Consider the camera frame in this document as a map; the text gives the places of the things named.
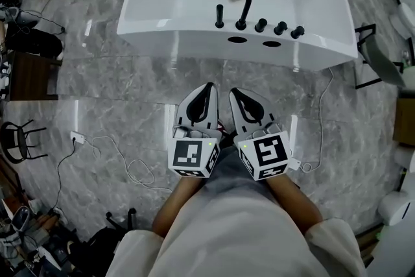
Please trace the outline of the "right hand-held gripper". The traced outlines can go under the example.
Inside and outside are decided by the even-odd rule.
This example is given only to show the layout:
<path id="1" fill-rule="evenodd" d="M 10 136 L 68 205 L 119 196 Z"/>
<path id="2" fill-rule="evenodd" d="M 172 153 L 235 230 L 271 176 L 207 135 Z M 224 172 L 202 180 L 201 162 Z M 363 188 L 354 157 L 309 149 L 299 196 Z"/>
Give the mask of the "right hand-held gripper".
<path id="1" fill-rule="evenodd" d="M 270 101 L 254 91 L 239 88 L 230 90 L 229 99 L 238 134 L 234 144 L 251 177 L 260 181 L 285 174 L 291 162 L 289 135 L 272 123 L 275 117 Z"/>

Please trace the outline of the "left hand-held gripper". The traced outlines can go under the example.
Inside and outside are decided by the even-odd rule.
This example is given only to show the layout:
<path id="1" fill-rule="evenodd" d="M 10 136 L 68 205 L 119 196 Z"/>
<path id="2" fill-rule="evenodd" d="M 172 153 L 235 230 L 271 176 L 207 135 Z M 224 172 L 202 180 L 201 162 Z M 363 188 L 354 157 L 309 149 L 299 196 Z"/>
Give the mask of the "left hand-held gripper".
<path id="1" fill-rule="evenodd" d="M 220 153 L 217 124 L 218 93 L 212 82 L 194 89 L 179 104 L 176 126 L 168 140 L 168 168 L 180 176 L 209 178 Z M 202 126 L 208 129 L 190 128 Z"/>

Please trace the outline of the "person's right forearm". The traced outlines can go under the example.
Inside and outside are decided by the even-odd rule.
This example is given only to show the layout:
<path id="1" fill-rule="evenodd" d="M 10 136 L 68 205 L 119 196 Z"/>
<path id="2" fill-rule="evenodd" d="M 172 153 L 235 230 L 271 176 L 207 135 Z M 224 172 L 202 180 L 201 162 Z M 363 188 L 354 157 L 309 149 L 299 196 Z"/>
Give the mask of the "person's right forearm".
<path id="1" fill-rule="evenodd" d="M 302 234 L 323 221 L 316 205 L 287 175 L 267 178 L 266 182 L 279 205 L 289 214 Z"/>

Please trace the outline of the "person's left forearm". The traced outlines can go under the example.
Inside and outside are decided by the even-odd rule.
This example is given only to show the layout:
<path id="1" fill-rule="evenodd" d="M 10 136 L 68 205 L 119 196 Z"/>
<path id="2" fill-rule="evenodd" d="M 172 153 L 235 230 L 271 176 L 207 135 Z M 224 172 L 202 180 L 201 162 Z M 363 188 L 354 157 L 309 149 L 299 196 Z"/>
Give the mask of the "person's left forearm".
<path id="1" fill-rule="evenodd" d="M 203 178 L 181 177 L 175 189 L 156 214 L 152 223 L 152 231 L 160 237 L 165 237 L 180 210 L 198 192 L 204 182 Z"/>

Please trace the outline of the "person's black trousers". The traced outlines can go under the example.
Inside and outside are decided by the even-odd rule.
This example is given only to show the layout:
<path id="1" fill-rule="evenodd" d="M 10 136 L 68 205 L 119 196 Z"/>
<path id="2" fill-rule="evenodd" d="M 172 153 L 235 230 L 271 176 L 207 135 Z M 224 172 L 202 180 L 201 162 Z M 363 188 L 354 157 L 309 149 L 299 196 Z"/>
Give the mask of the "person's black trousers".
<path id="1" fill-rule="evenodd" d="M 234 144 L 234 138 L 237 136 L 237 131 L 234 130 L 231 133 L 225 133 L 220 141 L 220 157 L 226 157 L 236 151 Z"/>

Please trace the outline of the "person's grey shirt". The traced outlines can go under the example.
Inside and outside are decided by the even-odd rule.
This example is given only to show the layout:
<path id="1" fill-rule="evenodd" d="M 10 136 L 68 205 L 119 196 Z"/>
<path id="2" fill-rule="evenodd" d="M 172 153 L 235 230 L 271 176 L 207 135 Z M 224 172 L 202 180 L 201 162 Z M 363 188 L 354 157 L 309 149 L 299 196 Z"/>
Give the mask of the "person's grey shirt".
<path id="1" fill-rule="evenodd" d="M 223 220 L 234 226 L 237 219 L 258 222 L 278 215 L 286 216 L 297 227 L 279 205 L 267 182 L 252 180 L 236 149 L 224 158 L 219 157 L 213 174 L 183 206 L 171 229 L 175 224 L 183 229 L 189 224 Z"/>

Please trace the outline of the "person's cream jacket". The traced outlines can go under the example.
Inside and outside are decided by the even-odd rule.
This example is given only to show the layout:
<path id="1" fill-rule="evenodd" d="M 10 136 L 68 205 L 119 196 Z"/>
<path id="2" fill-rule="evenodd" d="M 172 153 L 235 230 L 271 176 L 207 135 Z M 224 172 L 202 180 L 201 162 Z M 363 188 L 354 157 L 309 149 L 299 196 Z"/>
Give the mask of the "person's cream jacket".
<path id="1" fill-rule="evenodd" d="M 329 219 L 301 234 L 284 215 L 185 226 L 165 239 L 133 231 L 106 277 L 367 277 L 348 224 Z"/>

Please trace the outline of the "brown box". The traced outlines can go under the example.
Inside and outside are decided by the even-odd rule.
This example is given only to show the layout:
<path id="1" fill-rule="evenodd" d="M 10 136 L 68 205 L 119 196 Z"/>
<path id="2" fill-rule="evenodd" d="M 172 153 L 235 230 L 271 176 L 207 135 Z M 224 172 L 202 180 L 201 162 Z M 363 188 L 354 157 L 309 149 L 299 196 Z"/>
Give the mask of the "brown box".
<path id="1" fill-rule="evenodd" d="M 397 100 L 393 140 L 415 147 L 415 99 Z"/>

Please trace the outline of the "white cylindrical bin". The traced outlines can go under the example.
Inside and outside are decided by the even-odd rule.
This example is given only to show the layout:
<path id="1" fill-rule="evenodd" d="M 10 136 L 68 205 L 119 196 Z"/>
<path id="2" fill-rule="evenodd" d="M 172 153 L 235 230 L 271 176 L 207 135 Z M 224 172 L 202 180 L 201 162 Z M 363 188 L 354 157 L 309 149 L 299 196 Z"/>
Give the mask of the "white cylindrical bin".
<path id="1" fill-rule="evenodd" d="M 408 193 L 393 191 L 382 198 L 377 211 L 385 225 L 393 226 L 403 220 L 410 203 Z"/>
<path id="2" fill-rule="evenodd" d="M 415 173 L 415 148 L 399 145 L 394 153 L 397 164 L 404 167 L 408 172 Z"/>

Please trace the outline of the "black office chair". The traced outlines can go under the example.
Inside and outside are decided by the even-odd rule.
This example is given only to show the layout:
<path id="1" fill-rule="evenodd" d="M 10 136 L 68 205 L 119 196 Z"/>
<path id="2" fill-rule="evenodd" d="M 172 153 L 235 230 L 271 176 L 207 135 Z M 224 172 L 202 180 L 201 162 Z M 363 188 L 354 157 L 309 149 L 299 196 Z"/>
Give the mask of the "black office chair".
<path id="1" fill-rule="evenodd" d="M 114 259 L 115 251 L 123 237 L 132 231 L 132 217 L 136 209 L 130 208 L 127 214 L 127 227 L 112 220 L 112 213 L 106 213 L 106 220 L 113 228 L 105 227 L 84 242 L 67 244 L 70 262 L 82 273 L 90 277 L 105 277 Z"/>

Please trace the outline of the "dark wooden table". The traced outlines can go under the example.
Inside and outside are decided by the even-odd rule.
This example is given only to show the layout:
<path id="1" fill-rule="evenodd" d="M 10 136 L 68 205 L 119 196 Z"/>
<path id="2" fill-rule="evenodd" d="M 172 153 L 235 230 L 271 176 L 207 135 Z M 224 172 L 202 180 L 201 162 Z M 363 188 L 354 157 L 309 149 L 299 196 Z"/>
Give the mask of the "dark wooden table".
<path id="1" fill-rule="evenodd" d="M 35 54 L 12 51 L 7 55 L 11 64 L 8 101 L 55 101 L 58 95 L 48 94 L 51 67 L 62 61 Z"/>

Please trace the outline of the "black round stool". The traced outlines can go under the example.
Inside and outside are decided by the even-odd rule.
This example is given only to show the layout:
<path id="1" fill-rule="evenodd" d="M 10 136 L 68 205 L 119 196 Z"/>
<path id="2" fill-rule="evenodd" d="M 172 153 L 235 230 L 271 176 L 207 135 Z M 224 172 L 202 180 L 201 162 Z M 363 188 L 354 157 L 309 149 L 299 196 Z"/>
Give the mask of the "black round stool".
<path id="1" fill-rule="evenodd" d="M 38 156 L 31 156 L 29 149 L 35 148 L 35 145 L 28 145 L 27 138 L 31 133 L 41 132 L 46 130 L 46 127 L 36 128 L 24 131 L 24 128 L 32 123 L 34 120 L 27 121 L 24 125 L 16 125 L 10 121 L 4 122 L 0 127 L 0 147 L 5 158 L 13 164 L 19 164 L 25 160 L 36 160 L 38 158 L 47 157 L 48 154 L 41 154 Z M 10 154 L 9 150 L 18 149 L 20 158 L 15 158 Z"/>

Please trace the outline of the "black frame grey chair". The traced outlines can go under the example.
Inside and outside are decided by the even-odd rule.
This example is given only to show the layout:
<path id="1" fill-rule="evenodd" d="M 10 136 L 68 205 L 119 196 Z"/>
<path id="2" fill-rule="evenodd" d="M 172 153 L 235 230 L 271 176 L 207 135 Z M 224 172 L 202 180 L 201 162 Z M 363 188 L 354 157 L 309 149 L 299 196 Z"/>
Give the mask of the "black frame grey chair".
<path id="1" fill-rule="evenodd" d="M 399 88 L 405 88 L 403 80 L 403 62 L 393 62 L 387 55 L 387 46 L 382 39 L 376 35 L 376 24 L 362 25 L 355 28 L 357 36 L 357 50 L 362 56 L 362 63 L 367 64 L 377 74 L 378 78 L 356 84 L 359 90 L 379 82 L 385 82 Z"/>

